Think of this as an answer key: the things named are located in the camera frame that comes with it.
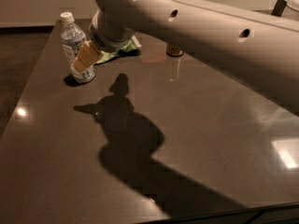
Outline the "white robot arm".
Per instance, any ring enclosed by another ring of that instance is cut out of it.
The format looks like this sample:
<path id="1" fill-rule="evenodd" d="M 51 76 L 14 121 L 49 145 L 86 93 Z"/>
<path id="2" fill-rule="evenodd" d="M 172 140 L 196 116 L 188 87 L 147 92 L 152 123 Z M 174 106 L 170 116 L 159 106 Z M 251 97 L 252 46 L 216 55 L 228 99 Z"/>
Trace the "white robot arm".
<path id="1" fill-rule="evenodd" d="M 154 36 L 299 114 L 299 27 L 204 0 L 95 0 L 99 7 L 71 70 L 80 78 L 102 52 L 135 33 Z"/>

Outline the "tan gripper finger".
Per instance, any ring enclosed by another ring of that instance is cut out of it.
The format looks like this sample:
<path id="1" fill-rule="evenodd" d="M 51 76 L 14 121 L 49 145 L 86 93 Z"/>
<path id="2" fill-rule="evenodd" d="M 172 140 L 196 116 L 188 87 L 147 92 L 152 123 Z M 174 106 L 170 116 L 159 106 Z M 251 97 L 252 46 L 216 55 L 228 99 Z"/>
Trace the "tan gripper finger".
<path id="1" fill-rule="evenodd" d="M 72 63 L 72 71 L 75 73 L 84 73 L 88 67 L 85 65 L 84 62 L 76 58 Z"/>
<path id="2" fill-rule="evenodd" d="M 95 64 L 101 59 L 101 52 L 94 46 L 92 41 L 86 41 L 79 50 L 78 60 L 83 64 Z"/>

